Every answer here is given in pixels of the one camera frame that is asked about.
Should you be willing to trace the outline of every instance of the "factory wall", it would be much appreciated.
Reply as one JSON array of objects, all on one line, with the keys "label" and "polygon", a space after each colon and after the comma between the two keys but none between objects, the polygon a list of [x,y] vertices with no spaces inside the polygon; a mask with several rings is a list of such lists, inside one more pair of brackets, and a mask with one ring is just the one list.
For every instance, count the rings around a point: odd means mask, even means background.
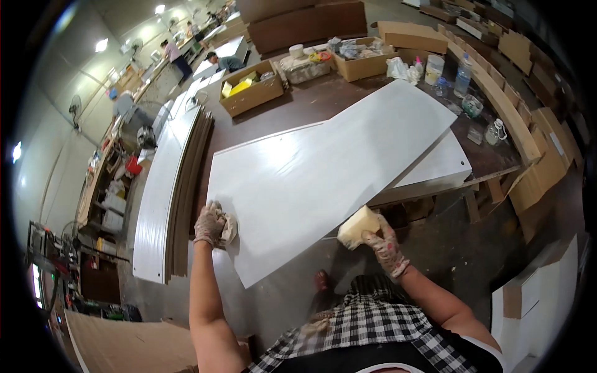
[{"label": "factory wall", "polygon": [[[105,38],[106,50],[96,53]],[[22,248],[29,220],[60,233],[75,219],[88,160],[112,118],[112,102],[97,81],[125,62],[119,47],[95,9],[81,1],[63,14],[38,60],[17,119],[23,153],[15,164],[13,211]],[[84,108],[81,132],[68,112],[75,94]]]}]

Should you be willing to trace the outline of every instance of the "person's hand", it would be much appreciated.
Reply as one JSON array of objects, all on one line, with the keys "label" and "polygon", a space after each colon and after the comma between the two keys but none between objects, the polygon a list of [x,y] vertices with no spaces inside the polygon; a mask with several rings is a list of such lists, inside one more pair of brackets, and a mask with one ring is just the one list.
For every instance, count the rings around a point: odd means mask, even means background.
[{"label": "person's hand", "polygon": [[398,240],[396,233],[387,223],[386,218],[380,214],[376,214],[377,220],[381,227],[383,238],[377,236],[375,232],[363,231],[362,238],[367,245],[369,245],[377,257],[377,261],[382,268],[388,272],[391,277],[398,278],[403,274],[408,267],[410,260],[404,258],[402,252],[398,248]]},{"label": "person's hand", "polygon": [[220,238],[226,218],[218,201],[209,201],[199,213],[195,223],[195,239],[193,242],[206,241],[211,247]]}]

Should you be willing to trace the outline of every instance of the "stack of boards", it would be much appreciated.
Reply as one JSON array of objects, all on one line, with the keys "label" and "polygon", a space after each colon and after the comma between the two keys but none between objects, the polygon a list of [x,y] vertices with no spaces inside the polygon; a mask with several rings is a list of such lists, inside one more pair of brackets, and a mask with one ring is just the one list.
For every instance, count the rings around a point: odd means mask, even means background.
[{"label": "stack of boards", "polygon": [[164,124],[141,199],[133,276],[168,283],[187,275],[192,201],[213,126],[201,105]]}]

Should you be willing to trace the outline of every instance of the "person in gray shirt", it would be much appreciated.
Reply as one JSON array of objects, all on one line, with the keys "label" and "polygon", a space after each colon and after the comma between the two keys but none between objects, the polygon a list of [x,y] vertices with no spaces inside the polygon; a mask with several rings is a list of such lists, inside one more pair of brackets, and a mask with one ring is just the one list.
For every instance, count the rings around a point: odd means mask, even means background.
[{"label": "person in gray shirt", "polygon": [[244,69],[247,66],[236,57],[230,56],[218,58],[218,55],[215,52],[209,52],[205,59],[213,64],[218,64],[218,71],[228,70],[233,73],[237,70]]}]

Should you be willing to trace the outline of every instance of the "worker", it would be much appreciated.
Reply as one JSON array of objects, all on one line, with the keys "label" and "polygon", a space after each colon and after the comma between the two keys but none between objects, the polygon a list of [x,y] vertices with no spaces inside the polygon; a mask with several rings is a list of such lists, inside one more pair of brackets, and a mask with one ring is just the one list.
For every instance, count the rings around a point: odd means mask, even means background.
[{"label": "worker", "polygon": [[108,97],[114,101],[112,107],[112,126],[117,117],[121,117],[121,133],[124,139],[130,142],[136,142],[137,132],[143,126],[151,127],[153,120],[148,117],[147,113],[133,100],[133,93],[131,91],[124,91],[118,94],[116,88],[111,88],[108,92]]},{"label": "worker", "polygon": [[[331,303],[327,274],[315,279],[321,307],[308,324],[290,329],[250,365],[224,318],[212,250],[225,219],[209,201],[195,224],[189,325],[200,372],[502,372],[500,346],[456,296],[421,274],[402,255],[393,229],[377,215],[382,237],[363,232],[387,276],[358,276],[342,301]],[[331,308],[323,310],[325,303]]]},{"label": "worker", "polygon": [[164,58],[168,58],[183,74],[182,79],[179,81],[179,85],[182,85],[182,83],[189,79],[193,74],[193,69],[190,68],[188,62],[184,59],[183,54],[175,43],[170,43],[168,39],[166,39],[162,41],[159,46],[164,49]]},{"label": "worker", "polygon": [[218,71],[228,70],[229,72],[233,73],[237,70],[244,69],[247,66],[240,59],[234,56],[219,58],[215,52],[209,52],[207,56],[205,56],[205,59],[212,64],[217,64]]},{"label": "worker", "polygon": [[199,27],[196,24],[193,24],[191,21],[187,22],[187,36],[190,38],[195,38],[195,41],[201,44],[203,49],[207,50],[209,48],[208,45],[203,41],[205,35],[201,30],[199,30]]},{"label": "worker", "polygon": [[214,14],[212,12],[207,12],[207,20],[208,21],[216,21],[216,26],[221,26],[222,24],[222,20],[220,19],[220,17],[217,14]]}]

